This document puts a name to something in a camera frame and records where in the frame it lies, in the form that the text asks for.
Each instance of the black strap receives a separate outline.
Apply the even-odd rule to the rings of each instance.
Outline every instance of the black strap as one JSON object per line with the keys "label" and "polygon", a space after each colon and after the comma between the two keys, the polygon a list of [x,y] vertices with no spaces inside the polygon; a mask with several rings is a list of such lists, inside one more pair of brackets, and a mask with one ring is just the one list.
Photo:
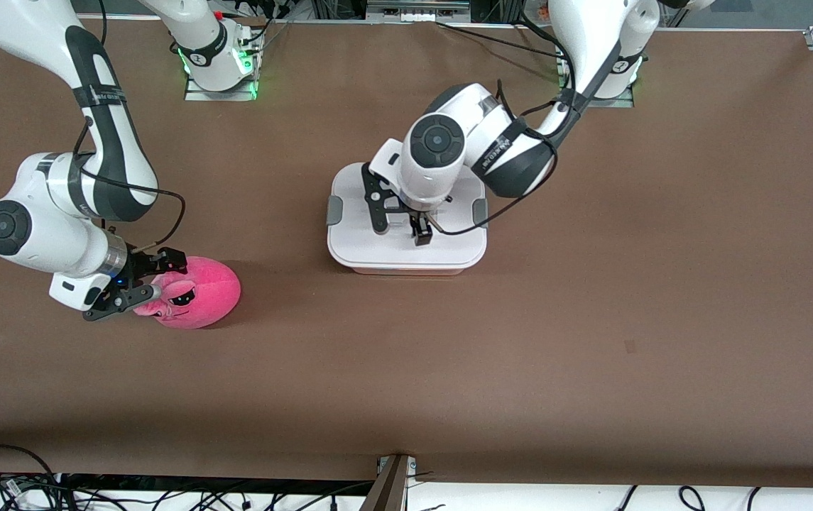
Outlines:
{"label": "black strap", "polygon": [[195,49],[179,45],[179,51],[182,52],[185,59],[191,62],[192,65],[208,67],[208,65],[211,65],[211,60],[220,54],[221,51],[224,51],[225,46],[227,46],[227,27],[223,23],[218,23],[217,25],[220,26],[220,33],[218,33],[217,38],[214,39],[214,42],[210,43],[210,45]]}
{"label": "black strap", "polygon": [[87,163],[87,160],[91,159],[92,155],[94,154],[78,154],[72,159],[72,166],[68,169],[66,184],[68,184],[68,195],[72,200],[72,204],[85,216],[100,218],[97,213],[94,213],[94,210],[91,210],[90,204],[87,203],[87,197],[84,196],[84,188],[81,182],[81,169],[84,168],[84,164]]}
{"label": "black strap", "polygon": [[488,169],[498,161],[508,149],[513,145],[514,140],[517,139],[529,126],[526,125],[526,120],[523,117],[517,117],[501,132],[500,136],[494,139],[494,142],[485,149],[485,152],[479,156],[479,159],[472,164],[472,172],[478,177],[483,177],[487,174]]}
{"label": "black strap", "polygon": [[46,177],[50,177],[50,168],[53,166],[53,162],[56,161],[56,158],[59,158],[59,155],[62,155],[62,153],[49,153],[43,156],[43,159],[37,163],[37,170],[43,172],[43,175]]}
{"label": "black strap", "polygon": [[589,104],[590,98],[585,97],[583,94],[576,92],[573,89],[563,88],[561,89],[561,93],[555,97],[555,101],[557,103],[566,104],[571,110],[574,112],[581,114],[582,111],[585,110],[587,104]]}
{"label": "black strap", "polygon": [[520,10],[520,15],[522,16],[522,19],[518,19],[518,20],[514,21],[514,23],[519,23],[519,25],[525,26],[526,28],[530,29],[530,31],[532,31],[533,33],[538,35],[539,38],[545,39],[546,41],[548,41],[550,43],[556,43],[557,42],[557,39],[555,38],[554,35],[551,35],[551,33],[545,32],[545,30],[543,30],[542,27],[540,27],[539,25],[535,25],[535,23],[530,21],[530,19],[528,17],[526,17],[526,13],[524,13],[522,9]]}
{"label": "black strap", "polygon": [[86,84],[72,89],[78,106],[88,108],[101,104],[125,104],[125,93],[118,85]]}
{"label": "black strap", "polygon": [[635,55],[630,56],[619,56],[617,62],[611,66],[611,74],[612,75],[623,75],[624,72],[627,72],[628,69],[631,68],[631,65],[636,64],[636,61],[640,60],[640,56],[643,54],[642,51]]}

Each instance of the black circular joint cap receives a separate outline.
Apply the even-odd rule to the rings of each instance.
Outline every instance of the black circular joint cap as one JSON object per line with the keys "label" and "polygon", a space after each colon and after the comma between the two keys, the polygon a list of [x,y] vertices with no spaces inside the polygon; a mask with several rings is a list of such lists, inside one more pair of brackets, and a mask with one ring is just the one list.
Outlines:
{"label": "black circular joint cap", "polygon": [[31,236],[31,214],[21,203],[0,201],[0,256],[14,256]]}
{"label": "black circular joint cap", "polygon": [[441,126],[435,126],[425,132],[425,146],[432,152],[443,153],[451,145],[451,135]]}
{"label": "black circular joint cap", "polygon": [[425,168],[451,165],[462,154],[464,133],[451,117],[433,114],[416,123],[410,154]]}

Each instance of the pink plush toy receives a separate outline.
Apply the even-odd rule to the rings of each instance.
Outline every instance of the pink plush toy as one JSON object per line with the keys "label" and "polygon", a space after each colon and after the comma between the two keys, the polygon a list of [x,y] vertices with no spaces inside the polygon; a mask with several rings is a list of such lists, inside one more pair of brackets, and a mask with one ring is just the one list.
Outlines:
{"label": "pink plush toy", "polygon": [[201,328],[219,321],[239,303],[241,285],[229,266],[214,259],[186,258],[188,273],[168,272],[151,282],[160,297],[134,311],[170,328]]}

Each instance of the brown table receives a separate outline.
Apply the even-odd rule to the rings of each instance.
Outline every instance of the brown table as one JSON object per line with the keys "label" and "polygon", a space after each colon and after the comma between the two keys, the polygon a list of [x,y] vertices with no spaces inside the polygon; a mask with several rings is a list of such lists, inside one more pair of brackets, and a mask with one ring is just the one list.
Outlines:
{"label": "brown table", "polygon": [[[450,84],[542,103],[552,58],[429,23],[295,25],[257,101],[215,104],[182,100],[159,23],[113,22],[107,45],[160,183],[189,201],[170,245],[227,261],[244,296],[201,331],[85,324],[0,259],[0,442],[62,472],[371,478],[397,451],[439,480],[813,485],[799,33],[656,33],[636,108],[589,111],[457,278],[338,266],[331,180]],[[74,103],[0,51],[0,197],[27,155],[71,148]],[[118,232],[143,243],[175,213],[163,198]]]}

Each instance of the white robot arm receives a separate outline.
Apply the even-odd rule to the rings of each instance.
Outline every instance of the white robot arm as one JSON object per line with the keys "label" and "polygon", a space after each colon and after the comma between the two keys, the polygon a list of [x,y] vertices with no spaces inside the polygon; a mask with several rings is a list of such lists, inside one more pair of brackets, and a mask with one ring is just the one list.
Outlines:
{"label": "white robot arm", "polygon": [[53,273],[50,295],[88,320],[153,299],[157,290],[140,279],[183,271],[185,255],[133,253],[133,246],[91,221],[137,220],[156,199],[157,179],[107,52],[69,0],[0,0],[0,48],[69,85],[97,149],[91,155],[40,153],[22,162],[16,183],[0,199],[0,256]]}
{"label": "white robot arm", "polygon": [[[498,197],[532,192],[590,101],[616,97],[633,81],[659,19],[657,0],[549,0],[549,12],[572,72],[539,129],[533,132],[523,119],[512,119],[483,85],[454,85],[432,101],[405,142],[388,140],[371,160],[370,174],[398,195],[411,216],[446,200],[463,165]],[[373,201],[366,193],[373,226],[386,227],[386,220],[375,217],[385,214],[383,198]]]}
{"label": "white robot arm", "polygon": [[215,16],[207,0],[140,2],[166,23],[189,75],[202,89],[224,91],[253,72],[263,31],[253,36],[248,26]]}

